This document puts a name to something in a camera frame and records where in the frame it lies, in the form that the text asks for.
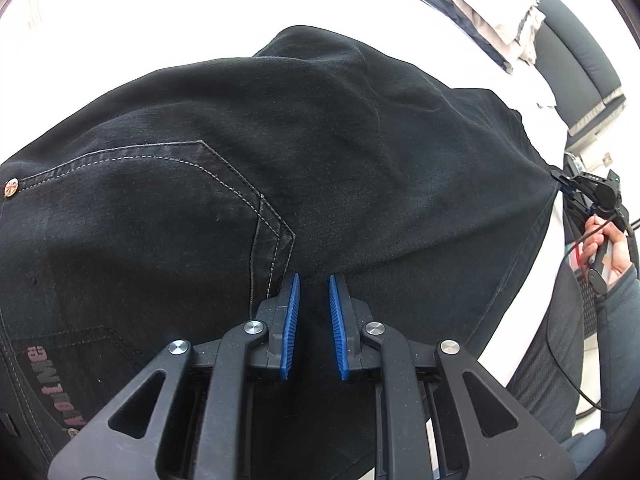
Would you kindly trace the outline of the person's grey sleeve forearm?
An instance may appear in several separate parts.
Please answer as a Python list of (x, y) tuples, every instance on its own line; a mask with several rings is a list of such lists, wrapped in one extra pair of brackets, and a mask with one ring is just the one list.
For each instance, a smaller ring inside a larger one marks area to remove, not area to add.
[(582, 474), (624, 420), (639, 391), (639, 280), (629, 268), (596, 301), (601, 426), (561, 443)]

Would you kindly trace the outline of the person's right hand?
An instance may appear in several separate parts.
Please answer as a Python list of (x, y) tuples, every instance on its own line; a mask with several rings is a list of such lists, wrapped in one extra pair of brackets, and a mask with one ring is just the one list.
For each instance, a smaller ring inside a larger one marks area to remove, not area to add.
[(608, 292), (631, 268), (627, 235), (611, 221), (591, 216), (579, 262), (599, 294)]

